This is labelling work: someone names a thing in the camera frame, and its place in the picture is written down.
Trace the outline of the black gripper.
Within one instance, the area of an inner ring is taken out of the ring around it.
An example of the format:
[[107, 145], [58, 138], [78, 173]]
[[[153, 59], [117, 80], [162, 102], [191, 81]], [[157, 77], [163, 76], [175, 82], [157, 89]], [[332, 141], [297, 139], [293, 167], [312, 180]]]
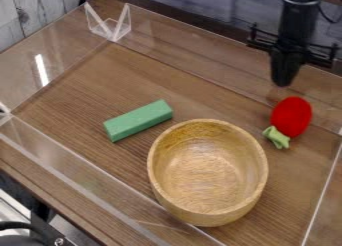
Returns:
[[341, 46], [333, 43], [330, 46], [309, 43], [306, 46], [296, 42], [278, 44], [280, 36], [258, 28], [254, 23], [250, 26], [248, 46], [270, 54], [272, 79], [278, 87], [288, 87], [300, 72], [304, 64], [332, 68], [337, 60]]

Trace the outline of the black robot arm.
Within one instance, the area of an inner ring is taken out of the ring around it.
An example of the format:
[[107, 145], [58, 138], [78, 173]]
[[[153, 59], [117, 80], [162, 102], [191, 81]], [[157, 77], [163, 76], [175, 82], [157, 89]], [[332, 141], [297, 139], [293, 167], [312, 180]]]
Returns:
[[318, 15], [332, 22], [324, 13], [321, 0], [282, 0], [282, 13], [278, 33], [273, 34], [250, 27], [248, 46], [270, 55], [272, 80], [278, 87], [292, 85], [305, 64], [330, 68], [341, 47], [312, 42]]

